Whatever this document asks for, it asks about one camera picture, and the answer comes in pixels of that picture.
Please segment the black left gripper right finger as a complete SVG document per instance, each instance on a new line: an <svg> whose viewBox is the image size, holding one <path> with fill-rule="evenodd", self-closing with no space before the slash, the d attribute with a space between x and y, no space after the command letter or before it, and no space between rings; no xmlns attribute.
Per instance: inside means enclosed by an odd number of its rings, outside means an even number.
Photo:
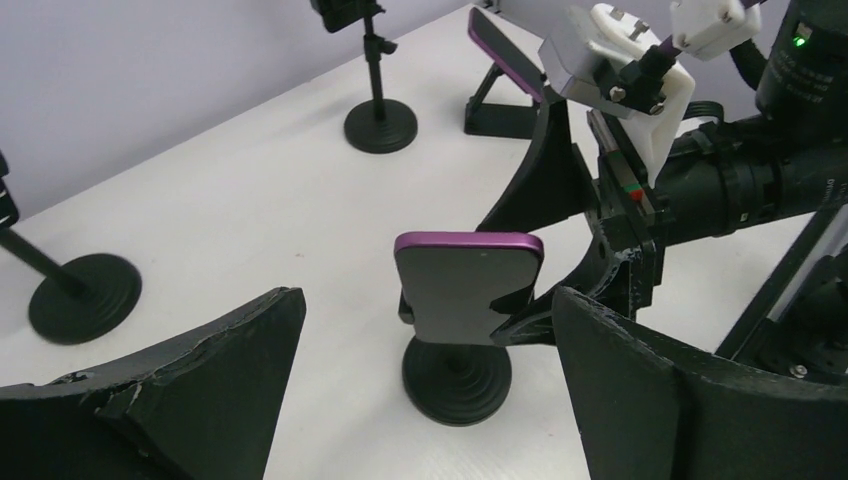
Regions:
<svg viewBox="0 0 848 480"><path fill-rule="evenodd" d="M847 390L715 356L568 287L556 346L594 479L843 479Z"/></svg>

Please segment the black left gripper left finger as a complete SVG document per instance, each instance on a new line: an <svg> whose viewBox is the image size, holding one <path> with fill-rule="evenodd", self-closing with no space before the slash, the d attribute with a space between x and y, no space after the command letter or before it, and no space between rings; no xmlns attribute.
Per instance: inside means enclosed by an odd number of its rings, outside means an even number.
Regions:
<svg viewBox="0 0 848 480"><path fill-rule="evenodd" d="M108 363L1 390L5 479L259 479L306 301L268 291Z"/></svg>

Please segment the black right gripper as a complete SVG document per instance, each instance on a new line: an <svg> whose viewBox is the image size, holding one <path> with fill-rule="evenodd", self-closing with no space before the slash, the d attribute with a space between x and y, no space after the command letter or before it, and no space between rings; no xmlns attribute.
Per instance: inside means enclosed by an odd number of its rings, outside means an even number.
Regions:
<svg viewBox="0 0 848 480"><path fill-rule="evenodd" d="M776 165L754 118L703 123L675 138L654 185L621 122L592 110L595 136L607 128L616 146L600 151L627 173L621 189L667 246L720 237L776 219ZM542 104L528 150L478 232L530 233L593 203L592 177L571 139L567 101ZM499 347L556 344L553 302L570 288L634 320L656 286L656 242L643 220L609 218L591 223L590 248L577 267L512 315L490 335Z"/></svg>

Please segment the purple phone with black screen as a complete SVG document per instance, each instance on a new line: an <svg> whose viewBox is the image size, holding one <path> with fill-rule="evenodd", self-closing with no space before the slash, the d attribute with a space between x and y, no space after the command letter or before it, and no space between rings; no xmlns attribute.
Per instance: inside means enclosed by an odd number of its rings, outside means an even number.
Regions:
<svg viewBox="0 0 848 480"><path fill-rule="evenodd" d="M398 316L426 343L493 346L533 300L543 241L520 232L410 231L394 241Z"/></svg>

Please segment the black round-base phone stand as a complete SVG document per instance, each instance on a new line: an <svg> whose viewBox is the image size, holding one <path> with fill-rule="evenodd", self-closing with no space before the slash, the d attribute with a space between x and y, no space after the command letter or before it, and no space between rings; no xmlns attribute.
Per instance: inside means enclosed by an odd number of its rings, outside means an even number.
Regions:
<svg viewBox="0 0 848 480"><path fill-rule="evenodd" d="M552 301L552 291L531 297L472 340L423 341L414 335L401 365L410 401L429 419L448 426L470 426L494 415L512 384L507 348L555 343Z"/></svg>

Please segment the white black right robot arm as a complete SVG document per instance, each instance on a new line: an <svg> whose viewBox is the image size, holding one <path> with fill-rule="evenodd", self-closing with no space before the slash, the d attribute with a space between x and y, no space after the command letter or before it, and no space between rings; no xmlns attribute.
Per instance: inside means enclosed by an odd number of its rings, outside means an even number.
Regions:
<svg viewBox="0 0 848 480"><path fill-rule="evenodd" d="M590 124L600 143L591 179L578 150L555 138L568 116L549 95L527 159L481 230L529 233L585 214L593 247L564 284L634 319L652 303L668 247L802 214L833 219L847 203L846 3L793 1L768 57L750 42L732 55L758 114L726 123L718 104L690 103L686 117L711 120L673 141L654 186L635 139L607 115Z"/></svg>

